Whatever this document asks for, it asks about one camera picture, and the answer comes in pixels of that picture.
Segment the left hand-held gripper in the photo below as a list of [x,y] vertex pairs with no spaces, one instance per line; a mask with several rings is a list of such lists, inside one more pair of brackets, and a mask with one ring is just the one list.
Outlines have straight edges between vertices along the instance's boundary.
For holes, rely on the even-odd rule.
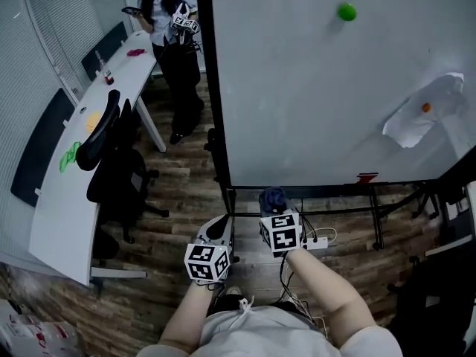
[[205,242],[204,239],[234,239],[234,217],[224,214],[205,223],[198,232],[198,242],[187,245],[184,264],[188,276],[197,283],[217,283],[228,275],[232,262],[232,247]]

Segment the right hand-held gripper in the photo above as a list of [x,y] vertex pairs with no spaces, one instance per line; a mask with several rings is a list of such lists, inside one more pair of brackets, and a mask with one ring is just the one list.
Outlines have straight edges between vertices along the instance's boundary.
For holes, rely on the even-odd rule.
[[274,258],[300,247],[302,225],[295,205],[286,199],[284,214],[260,219],[260,234]]

